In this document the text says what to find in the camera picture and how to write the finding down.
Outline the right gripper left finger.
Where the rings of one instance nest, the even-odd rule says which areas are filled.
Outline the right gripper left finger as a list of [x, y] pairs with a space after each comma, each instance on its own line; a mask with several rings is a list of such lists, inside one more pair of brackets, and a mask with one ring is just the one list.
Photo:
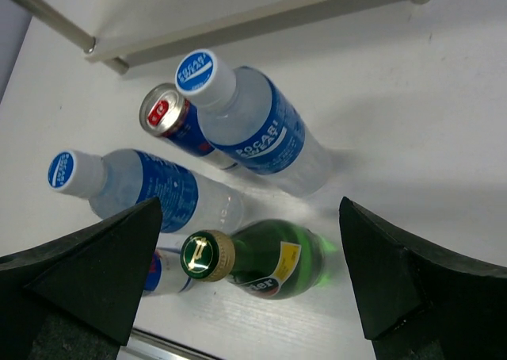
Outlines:
[[1, 258], [3, 359], [114, 359], [128, 343], [162, 210], [143, 201]]

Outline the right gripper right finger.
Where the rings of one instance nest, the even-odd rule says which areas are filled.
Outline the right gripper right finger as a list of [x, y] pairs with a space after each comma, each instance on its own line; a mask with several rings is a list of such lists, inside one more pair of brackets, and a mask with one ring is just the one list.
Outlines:
[[378, 359], [504, 359], [506, 268], [407, 232], [347, 197], [341, 243]]

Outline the Red Bull can front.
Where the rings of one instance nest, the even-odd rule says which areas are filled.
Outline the Red Bull can front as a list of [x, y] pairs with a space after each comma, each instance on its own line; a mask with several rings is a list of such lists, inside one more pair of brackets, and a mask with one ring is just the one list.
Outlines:
[[180, 262], [186, 234], [163, 235], [152, 256], [145, 285], [144, 297], [179, 294], [189, 291], [194, 280], [183, 271]]

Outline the red bull can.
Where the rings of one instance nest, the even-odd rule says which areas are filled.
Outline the red bull can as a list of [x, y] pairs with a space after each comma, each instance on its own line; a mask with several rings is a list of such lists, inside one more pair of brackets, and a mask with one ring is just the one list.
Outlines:
[[163, 235], [152, 256], [145, 285], [144, 297], [179, 294], [189, 291], [194, 280], [183, 271], [180, 262], [186, 234]]
[[173, 83], [162, 83], [150, 90], [139, 109], [143, 130], [182, 151], [204, 160], [220, 170], [231, 171], [239, 165], [214, 148], [205, 138], [197, 110]]

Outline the Pocari Sweat bottle front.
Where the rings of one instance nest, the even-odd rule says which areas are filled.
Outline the Pocari Sweat bottle front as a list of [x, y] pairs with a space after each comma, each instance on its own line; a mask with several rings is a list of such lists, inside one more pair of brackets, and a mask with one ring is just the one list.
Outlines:
[[104, 156], [61, 151], [49, 164], [48, 185], [57, 193], [88, 201], [102, 220], [156, 197], [162, 233], [192, 234], [201, 229], [230, 233], [244, 217], [237, 190], [131, 148]]

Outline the pocari sweat bottle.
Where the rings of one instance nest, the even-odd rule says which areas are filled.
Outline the pocari sweat bottle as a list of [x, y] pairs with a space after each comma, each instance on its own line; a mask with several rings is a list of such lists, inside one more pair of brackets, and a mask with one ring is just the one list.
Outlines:
[[244, 217], [237, 190], [131, 148], [104, 156], [61, 151], [49, 164], [48, 185], [57, 193], [88, 201], [102, 220], [156, 197], [162, 233], [192, 234], [201, 229], [230, 233]]
[[328, 181], [329, 153], [258, 69], [232, 68], [202, 48], [178, 64], [175, 85], [196, 107], [212, 146], [247, 170], [294, 197], [316, 193]]

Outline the green Perrier bottle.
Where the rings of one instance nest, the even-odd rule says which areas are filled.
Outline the green Perrier bottle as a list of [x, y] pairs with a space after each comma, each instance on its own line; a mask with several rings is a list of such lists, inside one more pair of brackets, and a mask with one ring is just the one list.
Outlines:
[[253, 297], [298, 296], [334, 274], [336, 245], [287, 220], [253, 222], [230, 235], [201, 230], [181, 247], [183, 271], [193, 280], [225, 280]]

